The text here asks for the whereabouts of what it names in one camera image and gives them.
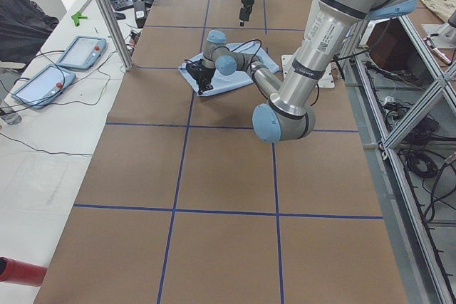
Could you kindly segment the blue teach pendant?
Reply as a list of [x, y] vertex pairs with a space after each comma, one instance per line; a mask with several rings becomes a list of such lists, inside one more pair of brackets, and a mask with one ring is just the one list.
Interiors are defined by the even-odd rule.
[[104, 38], [76, 36], [56, 65], [70, 70], [88, 70], [100, 58], [106, 46]]
[[12, 93], [11, 97], [25, 106], [41, 109], [52, 103], [75, 79], [73, 71], [48, 65]]

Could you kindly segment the black bag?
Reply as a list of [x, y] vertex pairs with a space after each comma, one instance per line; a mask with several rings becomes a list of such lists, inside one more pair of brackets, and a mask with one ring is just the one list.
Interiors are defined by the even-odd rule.
[[58, 24], [32, 0], [1, 0], [1, 61], [28, 65]]

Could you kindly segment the aluminium frame post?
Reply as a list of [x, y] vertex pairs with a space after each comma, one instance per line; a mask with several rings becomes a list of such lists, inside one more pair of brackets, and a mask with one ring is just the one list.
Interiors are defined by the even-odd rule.
[[108, 28], [110, 37], [114, 43], [115, 49], [120, 56], [124, 69], [129, 71], [132, 69], [133, 61], [127, 49], [125, 40], [123, 39], [117, 20], [115, 19], [114, 11], [111, 8], [109, 0], [95, 0], [103, 17], [105, 25]]

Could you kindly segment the green plastic clamp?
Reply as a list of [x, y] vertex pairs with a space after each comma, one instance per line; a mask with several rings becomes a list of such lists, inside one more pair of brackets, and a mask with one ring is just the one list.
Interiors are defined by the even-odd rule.
[[83, 15], [81, 12], [77, 11], [71, 16], [71, 19], [72, 19], [75, 27], [79, 27], [81, 24], [81, 21], [88, 19], [88, 17]]

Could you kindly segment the aluminium truss frame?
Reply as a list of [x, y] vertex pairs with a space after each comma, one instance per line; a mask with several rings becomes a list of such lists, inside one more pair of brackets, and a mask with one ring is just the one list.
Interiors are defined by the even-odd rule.
[[411, 303], [455, 301], [455, 66], [429, 47], [426, 9], [360, 22], [343, 64], [378, 167], [380, 204]]

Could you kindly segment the light blue t-shirt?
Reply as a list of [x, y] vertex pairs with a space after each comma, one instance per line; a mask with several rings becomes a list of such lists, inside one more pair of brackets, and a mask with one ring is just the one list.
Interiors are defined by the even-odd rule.
[[[238, 53], [253, 54], [257, 51], [259, 47], [259, 42], [249, 41], [245, 43], [228, 43], [227, 47], [229, 50]], [[257, 55], [261, 58], [262, 63], [272, 73], [276, 73], [281, 69], [281, 67], [270, 58], [270, 56], [266, 53], [266, 51], [263, 48], [260, 48]], [[197, 93], [199, 89], [197, 81], [186, 70], [185, 62], [179, 67], [179, 72], [181, 73], [182, 77], [190, 84], [192, 89]], [[201, 96], [208, 97], [220, 93], [225, 93], [231, 90], [235, 90], [237, 88], [242, 88], [252, 83], [253, 81], [251, 80], [251, 78], [243, 71], [236, 71], [231, 75], [222, 75], [218, 70], [216, 70], [213, 78], [211, 79], [212, 88], [209, 90], [204, 90]]]

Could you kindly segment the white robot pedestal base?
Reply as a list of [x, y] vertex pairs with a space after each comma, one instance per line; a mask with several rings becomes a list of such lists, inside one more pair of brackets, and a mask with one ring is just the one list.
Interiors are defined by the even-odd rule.
[[321, 87], [337, 43], [332, 31], [338, 33], [342, 27], [333, 21], [330, 6], [326, 0], [312, 0], [301, 45], [284, 68], [281, 94], [295, 87], [308, 95], [313, 88]]

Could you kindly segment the far blue teach pendant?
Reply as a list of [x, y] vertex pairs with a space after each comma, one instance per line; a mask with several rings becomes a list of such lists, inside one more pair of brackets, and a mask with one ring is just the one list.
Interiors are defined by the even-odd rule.
[[56, 65], [70, 70], [88, 70], [100, 58], [106, 46], [104, 38], [76, 36]]

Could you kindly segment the red cylinder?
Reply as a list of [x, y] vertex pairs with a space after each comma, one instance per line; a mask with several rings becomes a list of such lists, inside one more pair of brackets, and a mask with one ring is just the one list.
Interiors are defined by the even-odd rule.
[[47, 270], [43, 266], [1, 257], [1, 282], [39, 287]]

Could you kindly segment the near blue teach pendant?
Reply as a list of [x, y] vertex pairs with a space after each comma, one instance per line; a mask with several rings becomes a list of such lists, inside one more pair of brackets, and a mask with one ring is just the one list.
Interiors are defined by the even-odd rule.
[[12, 93], [11, 97], [25, 106], [41, 109], [52, 103], [75, 79], [73, 71], [48, 65]]

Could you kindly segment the black power adapter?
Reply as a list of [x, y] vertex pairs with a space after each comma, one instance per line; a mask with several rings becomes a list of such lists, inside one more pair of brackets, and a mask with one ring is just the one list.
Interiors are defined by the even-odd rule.
[[144, 1], [136, 1], [133, 4], [135, 22], [138, 28], [143, 28], [147, 20], [147, 8]]

